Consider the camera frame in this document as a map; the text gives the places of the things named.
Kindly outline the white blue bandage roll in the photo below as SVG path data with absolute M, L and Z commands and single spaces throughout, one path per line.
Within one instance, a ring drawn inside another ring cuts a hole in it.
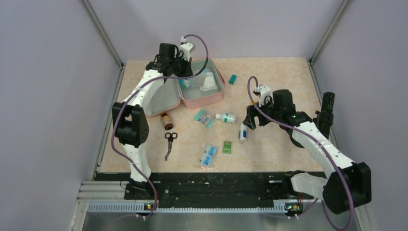
M 247 140 L 247 130 L 248 127 L 244 125 L 243 123 L 240 124 L 240 130 L 239 130 L 239 142 L 244 143 Z

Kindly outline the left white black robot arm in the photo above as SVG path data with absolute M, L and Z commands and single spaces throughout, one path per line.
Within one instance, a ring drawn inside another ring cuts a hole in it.
M 132 93 L 112 107 L 112 135 L 125 150 L 124 156 L 131 167 L 130 182 L 136 185 L 136 193 L 143 199 L 152 197 L 154 193 L 153 184 L 148 182 L 152 172 L 144 145 L 149 135 L 145 108 L 168 79 L 192 75 L 191 54 L 194 48 L 195 45 L 185 40 L 179 46 L 161 43 L 159 53 L 146 65 Z

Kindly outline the white gauze packet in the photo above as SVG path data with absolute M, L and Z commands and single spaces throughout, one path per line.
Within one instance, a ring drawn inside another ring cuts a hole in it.
M 198 77 L 200 81 L 199 89 L 201 91 L 206 92 L 217 89 L 217 83 L 212 71 L 201 73 Z

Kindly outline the blue bandage strip packet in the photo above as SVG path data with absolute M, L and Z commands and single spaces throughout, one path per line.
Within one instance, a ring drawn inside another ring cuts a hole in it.
M 217 155 L 218 148 L 208 144 L 202 143 L 199 150 L 199 159 L 195 166 L 203 169 L 204 171 L 214 171 L 214 159 Z

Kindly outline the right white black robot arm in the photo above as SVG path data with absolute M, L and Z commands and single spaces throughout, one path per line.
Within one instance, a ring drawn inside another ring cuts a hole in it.
M 297 170 L 287 173 L 282 192 L 288 198 L 305 193 L 321 199 L 335 214 L 341 214 L 352 207 L 359 207 L 372 201 L 371 169 L 364 163 L 356 163 L 328 139 L 332 120 L 316 125 L 303 111 L 297 111 L 292 93 L 287 89 L 271 92 L 261 84 L 253 93 L 259 101 L 246 108 L 243 124 L 254 130 L 255 118 L 260 126 L 270 122 L 279 124 L 289 134 L 291 142 L 306 149 L 320 165 L 325 177 L 316 177 Z

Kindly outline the clear bottle green label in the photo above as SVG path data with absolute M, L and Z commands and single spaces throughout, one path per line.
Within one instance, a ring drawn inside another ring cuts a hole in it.
M 216 114 L 216 119 L 220 120 L 224 123 L 235 124 L 236 123 L 236 115 L 223 113 L 223 114 Z

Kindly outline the teal topped swab packet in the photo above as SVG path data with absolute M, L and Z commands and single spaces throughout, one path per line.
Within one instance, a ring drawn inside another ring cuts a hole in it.
M 206 128 L 211 128 L 216 119 L 205 109 L 201 109 L 195 115 L 194 120 L 204 125 Z

